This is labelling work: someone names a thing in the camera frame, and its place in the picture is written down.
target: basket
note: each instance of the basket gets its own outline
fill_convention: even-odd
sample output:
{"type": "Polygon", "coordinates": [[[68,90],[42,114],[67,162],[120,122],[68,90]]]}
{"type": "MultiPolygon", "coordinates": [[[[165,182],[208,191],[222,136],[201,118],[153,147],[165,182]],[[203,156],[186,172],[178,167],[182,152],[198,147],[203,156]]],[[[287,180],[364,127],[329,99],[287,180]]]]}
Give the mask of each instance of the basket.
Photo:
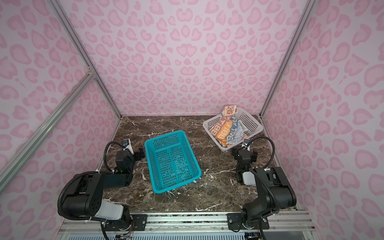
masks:
{"type": "Polygon", "coordinates": [[[200,178],[199,164],[184,131],[154,137],[144,146],[155,193],[170,191],[200,178]]]}
{"type": "MultiPolygon", "coordinates": [[[[256,120],[251,114],[245,111],[243,108],[237,107],[237,113],[235,113],[235,118],[237,120],[241,120],[242,123],[247,127],[247,131],[244,133],[248,136],[248,138],[253,137],[254,135],[260,133],[263,130],[263,126],[256,120]]],[[[214,116],[203,122],[203,127],[208,135],[212,138],[212,140],[216,143],[216,145],[220,148],[222,152],[226,152],[234,146],[242,143],[243,140],[240,140],[229,147],[222,147],[221,144],[217,141],[217,139],[209,132],[213,126],[218,123],[221,119],[221,114],[214,116]]]]}

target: teal plastic basket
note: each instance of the teal plastic basket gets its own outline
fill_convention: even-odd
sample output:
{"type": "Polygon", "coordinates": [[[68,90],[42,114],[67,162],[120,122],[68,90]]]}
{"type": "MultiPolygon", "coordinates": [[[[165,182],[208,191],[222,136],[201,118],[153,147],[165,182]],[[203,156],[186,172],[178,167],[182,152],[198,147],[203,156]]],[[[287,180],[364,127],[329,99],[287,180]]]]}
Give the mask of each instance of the teal plastic basket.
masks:
{"type": "Polygon", "coordinates": [[[200,178],[199,164],[184,131],[154,137],[144,146],[155,193],[170,191],[200,178]]]}

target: white plastic basket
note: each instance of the white plastic basket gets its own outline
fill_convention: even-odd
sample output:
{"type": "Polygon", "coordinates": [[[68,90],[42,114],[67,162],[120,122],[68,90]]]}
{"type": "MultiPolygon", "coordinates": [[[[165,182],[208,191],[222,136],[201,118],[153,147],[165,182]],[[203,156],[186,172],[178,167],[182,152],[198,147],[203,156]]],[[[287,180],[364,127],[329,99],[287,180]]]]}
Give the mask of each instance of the white plastic basket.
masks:
{"type": "MultiPolygon", "coordinates": [[[[260,133],[263,130],[263,126],[256,120],[251,114],[245,111],[243,108],[237,107],[237,113],[235,113],[235,118],[237,120],[241,120],[242,123],[247,127],[247,131],[244,133],[248,136],[248,138],[253,137],[254,135],[260,133]]],[[[212,138],[212,140],[216,143],[216,145],[220,148],[222,152],[226,152],[234,146],[242,143],[243,140],[240,140],[229,147],[222,147],[217,139],[209,132],[209,130],[220,121],[221,114],[214,116],[203,122],[203,127],[208,135],[212,138]]]]}

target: pink heart pattern wallpaper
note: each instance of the pink heart pattern wallpaper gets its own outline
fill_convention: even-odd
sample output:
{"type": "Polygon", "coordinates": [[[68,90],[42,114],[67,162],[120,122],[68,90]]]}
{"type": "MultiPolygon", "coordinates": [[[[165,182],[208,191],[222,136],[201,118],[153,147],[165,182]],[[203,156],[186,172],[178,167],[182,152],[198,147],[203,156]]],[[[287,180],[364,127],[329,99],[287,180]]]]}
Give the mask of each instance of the pink heart pattern wallpaper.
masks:
{"type": "Polygon", "coordinates": [[[384,239],[384,1],[320,1],[265,119],[321,239],[384,239]]]}
{"type": "Polygon", "coordinates": [[[259,113],[306,0],[62,0],[122,114],[259,113]]]}
{"type": "Polygon", "coordinates": [[[64,220],[57,214],[62,188],[75,174],[96,169],[117,123],[91,82],[0,195],[0,239],[54,239],[64,220]]]}
{"type": "Polygon", "coordinates": [[[44,0],[0,3],[0,171],[88,71],[44,0]]]}

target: brown marble tabletop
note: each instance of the brown marble tabletop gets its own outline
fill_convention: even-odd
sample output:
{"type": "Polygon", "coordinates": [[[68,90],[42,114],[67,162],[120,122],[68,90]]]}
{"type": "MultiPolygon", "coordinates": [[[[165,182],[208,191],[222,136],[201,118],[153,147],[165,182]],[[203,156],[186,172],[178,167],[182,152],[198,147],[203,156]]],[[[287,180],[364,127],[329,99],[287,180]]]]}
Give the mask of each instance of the brown marble tabletop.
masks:
{"type": "MultiPolygon", "coordinates": [[[[236,182],[236,160],[230,151],[221,152],[204,130],[202,123],[212,116],[141,116],[124,117],[114,141],[130,138],[134,151],[144,148],[144,142],[171,131],[183,130],[201,168],[201,178],[196,182],[172,191],[156,194],[152,190],[147,159],[136,162],[134,177],[128,187],[104,190],[103,198],[129,205],[131,212],[193,212],[239,211],[243,204],[257,197],[255,186],[236,182]]],[[[251,145],[258,152],[254,167],[262,167],[271,156],[266,140],[251,145]]],[[[120,150],[112,145],[108,165],[115,167],[115,154],[120,150]]]]}

